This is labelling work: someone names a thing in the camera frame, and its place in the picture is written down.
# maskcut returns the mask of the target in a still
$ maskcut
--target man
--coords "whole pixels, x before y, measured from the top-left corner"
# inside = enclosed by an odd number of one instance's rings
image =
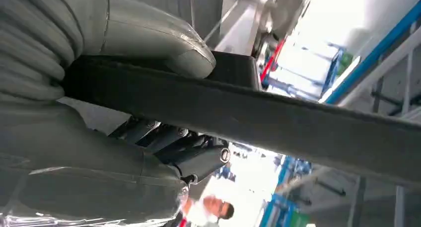
[[[187,199],[181,211],[189,222],[205,226],[207,223],[216,223],[218,219],[231,218],[234,214],[234,207],[215,196],[207,196],[200,201]]]

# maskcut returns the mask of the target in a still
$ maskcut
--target metal beam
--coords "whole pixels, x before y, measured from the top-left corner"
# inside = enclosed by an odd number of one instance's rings
[[[417,21],[413,22],[410,27],[410,34],[415,32],[417,27]],[[407,62],[407,72],[406,72],[406,85],[405,85],[405,95],[404,103],[402,105],[402,115],[405,118],[405,115],[409,113],[411,106],[411,74],[412,74],[412,63],[413,63],[414,51],[410,50],[408,53],[408,62]],[[405,226],[405,189],[403,186],[396,187],[396,203],[395,203],[395,227],[404,227]]]
[[[376,83],[380,77],[388,73],[409,51],[421,43],[421,28],[411,34],[396,50],[393,51],[384,61],[361,81],[343,100],[339,102],[340,107],[346,107],[357,99],[367,87]]]
[[[359,176],[355,184],[355,195],[352,199],[350,216],[348,218],[348,227],[359,227],[361,219],[362,206],[364,204],[366,180],[365,177]]]
[[[67,96],[421,188],[421,173],[408,171],[421,162],[418,125],[98,59],[67,70]]]

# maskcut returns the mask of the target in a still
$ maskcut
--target blue metal frame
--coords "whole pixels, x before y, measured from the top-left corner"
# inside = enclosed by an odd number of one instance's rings
[[[326,75],[325,83],[323,84],[323,87],[322,87],[322,92],[320,93],[320,98],[326,93],[326,91],[330,87],[332,87],[333,82],[335,81],[336,74],[338,73],[339,64],[341,63],[343,54],[344,54],[343,49],[339,49],[338,52],[333,57],[329,70],[328,70],[328,74]]]
[[[409,29],[410,25],[421,15],[421,1],[408,12],[407,15],[386,35],[386,37],[373,49],[359,66],[336,88],[326,99],[327,104],[336,104],[353,85],[366,74],[379,57]]]
[[[289,166],[291,163],[294,162],[294,158],[290,157],[290,156],[286,156],[285,157],[285,161],[282,164],[282,169],[279,173],[278,176],[278,185],[282,184],[285,182],[285,180],[287,179],[287,174],[290,171]],[[279,196],[276,194],[272,195],[272,200],[270,202],[268,202],[265,212],[263,214],[262,220],[260,222],[260,227],[267,227],[271,214],[274,210],[274,207],[278,206],[277,202],[281,202],[287,205],[288,207],[288,212],[286,214],[286,218],[284,220],[284,222],[282,223],[282,220],[280,220],[279,218],[281,217],[281,215],[279,215],[277,221],[276,221],[276,226],[277,227],[287,227],[291,221],[291,217],[292,217],[292,212],[295,210],[296,205],[293,202],[288,201],[287,199],[285,199],[283,196]]]

